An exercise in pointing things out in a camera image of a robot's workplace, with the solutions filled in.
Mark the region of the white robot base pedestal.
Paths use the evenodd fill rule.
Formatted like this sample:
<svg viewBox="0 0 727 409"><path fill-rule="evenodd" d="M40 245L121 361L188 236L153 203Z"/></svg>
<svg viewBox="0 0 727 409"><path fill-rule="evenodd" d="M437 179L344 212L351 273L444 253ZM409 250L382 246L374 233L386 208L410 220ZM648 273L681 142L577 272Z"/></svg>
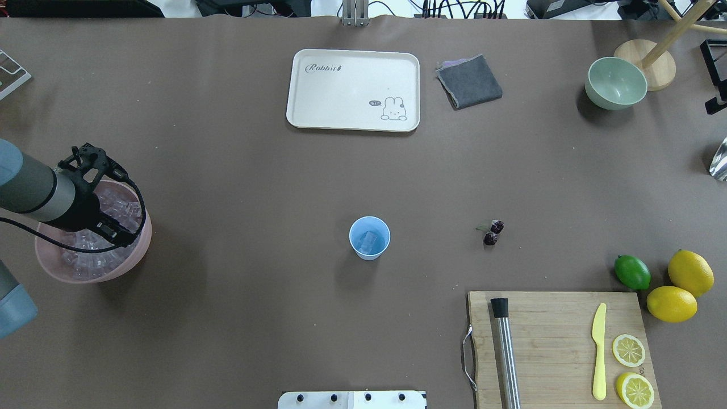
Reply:
<svg viewBox="0 0 727 409"><path fill-rule="evenodd" d="M289 391L281 394L278 408L427 408L425 391Z"/></svg>

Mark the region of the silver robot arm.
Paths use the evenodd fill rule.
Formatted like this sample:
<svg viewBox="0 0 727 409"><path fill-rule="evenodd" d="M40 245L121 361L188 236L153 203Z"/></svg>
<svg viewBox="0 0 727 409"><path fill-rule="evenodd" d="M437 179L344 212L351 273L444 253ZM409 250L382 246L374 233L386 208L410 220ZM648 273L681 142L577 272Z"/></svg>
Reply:
<svg viewBox="0 0 727 409"><path fill-rule="evenodd" d="M2 208L36 220L35 254L49 276L67 283L119 277L143 257L151 240L148 212L136 184L106 151L85 143L57 166L44 165L2 140Z"/></svg>

